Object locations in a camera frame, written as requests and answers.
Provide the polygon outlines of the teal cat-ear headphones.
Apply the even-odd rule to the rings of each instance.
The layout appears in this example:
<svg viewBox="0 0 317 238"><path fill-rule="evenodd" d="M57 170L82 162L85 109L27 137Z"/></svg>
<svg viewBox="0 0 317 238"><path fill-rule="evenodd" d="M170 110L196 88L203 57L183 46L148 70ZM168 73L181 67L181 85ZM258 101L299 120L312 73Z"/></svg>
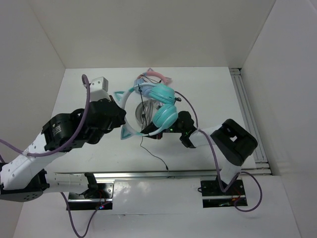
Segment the teal cat-ear headphones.
<svg viewBox="0 0 317 238"><path fill-rule="evenodd" d="M153 132L141 133L136 131L125 119L125 124L121 129L121 139L127 139L132 136L155 136L165 129L170 128L178 119L178 112L175 106L176 97L175 91L164 84L153 84L144 82L134 85L127 91L115 91L114 97L119 106L125 109L128 98L133 92L139 92L141 97L147 97L145 102L146 109L151 109L150 112L152 124L155 129Z"/></svg>

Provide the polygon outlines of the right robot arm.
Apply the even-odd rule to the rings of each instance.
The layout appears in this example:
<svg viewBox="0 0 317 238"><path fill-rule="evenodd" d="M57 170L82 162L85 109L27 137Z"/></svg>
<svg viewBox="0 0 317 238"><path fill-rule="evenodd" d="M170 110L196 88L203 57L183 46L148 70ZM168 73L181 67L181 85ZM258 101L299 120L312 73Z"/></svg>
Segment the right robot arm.
<svg viewBox="0 0 317 238"><path fill-rule="evenodd" d="M226 158L217 173L216 189L221 194L228 194L233 189L242 165L258 146L257 140L233 119L215 127L198 129L188 111L179 112L171 127L150 138L161 139L164 133L181 133L180 141L186 148L217 146Z"/></svg>

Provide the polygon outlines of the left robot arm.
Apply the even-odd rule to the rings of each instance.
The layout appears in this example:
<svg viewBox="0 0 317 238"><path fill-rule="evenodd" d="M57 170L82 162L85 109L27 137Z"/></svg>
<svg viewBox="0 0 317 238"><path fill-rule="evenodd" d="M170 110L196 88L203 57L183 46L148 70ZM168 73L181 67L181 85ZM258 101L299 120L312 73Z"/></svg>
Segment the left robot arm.
<svg viewBox="0 0 317 238"><path fill-rule="evenodd" d="M0 165L0 198L14 202L34 200L44 193L73 192L94 197L99 186L92 173L59 174L45 170L55 159L84 144L97 144L125 124L126 111L107 99L90 102L85 109L51 118L27 149L10 163Z"/></svg>

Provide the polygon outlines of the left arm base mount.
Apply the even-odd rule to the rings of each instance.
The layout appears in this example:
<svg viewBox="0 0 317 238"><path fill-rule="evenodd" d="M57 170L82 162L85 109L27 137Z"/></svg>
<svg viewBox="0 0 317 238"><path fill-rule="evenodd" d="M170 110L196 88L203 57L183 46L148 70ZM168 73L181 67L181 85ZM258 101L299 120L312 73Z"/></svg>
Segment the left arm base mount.
<svg viewBox="0 0 317 238"><path fill-rule="evenodd" d="M98 190L91 196L70 192L68 204L71 211L112 210L114 194L114 180L106 179L98 181Z"/></svg>

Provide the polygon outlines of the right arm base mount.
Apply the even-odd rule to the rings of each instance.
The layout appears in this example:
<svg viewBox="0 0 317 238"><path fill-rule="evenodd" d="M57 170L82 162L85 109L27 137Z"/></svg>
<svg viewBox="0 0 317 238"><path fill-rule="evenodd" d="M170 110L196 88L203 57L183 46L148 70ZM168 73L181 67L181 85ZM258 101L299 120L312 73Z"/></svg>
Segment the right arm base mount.
<svg viewBox="0 0 317 238"><path fill-rule="evenodd" d="M247 206L246 193L241 179L236 180L227 192L222 192L218 181L202 180L198 192L202 195L203 208Z"/></svg>

